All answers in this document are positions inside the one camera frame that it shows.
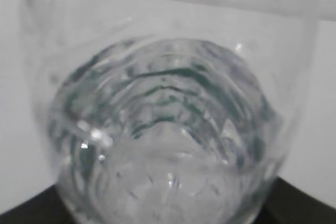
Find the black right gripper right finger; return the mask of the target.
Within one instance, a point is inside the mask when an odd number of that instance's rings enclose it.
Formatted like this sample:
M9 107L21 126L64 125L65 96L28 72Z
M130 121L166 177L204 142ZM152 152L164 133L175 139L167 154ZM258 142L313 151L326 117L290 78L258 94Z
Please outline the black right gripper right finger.
M307 195L281 178L259 214L260 223L335 223L335 209Z

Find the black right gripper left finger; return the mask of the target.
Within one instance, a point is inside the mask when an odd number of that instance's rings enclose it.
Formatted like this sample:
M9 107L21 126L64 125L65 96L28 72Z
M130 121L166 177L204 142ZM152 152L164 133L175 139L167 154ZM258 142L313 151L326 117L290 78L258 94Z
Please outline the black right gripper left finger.
M55 186L1 214L1 223L8 224L63 224L73 220Z

